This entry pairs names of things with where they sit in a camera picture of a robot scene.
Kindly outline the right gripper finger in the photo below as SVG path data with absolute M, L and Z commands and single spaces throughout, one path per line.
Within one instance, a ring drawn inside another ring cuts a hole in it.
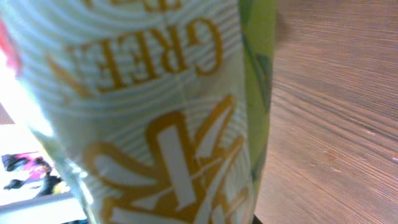
M 257 216 L 253 217 L 252 224 L 263 224 Z

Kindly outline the green yellow snack packet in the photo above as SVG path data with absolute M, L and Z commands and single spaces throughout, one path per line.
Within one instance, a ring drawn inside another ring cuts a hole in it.
M 4 107 L 92 223 L 252 223 L 274 0 L 2 0 Z

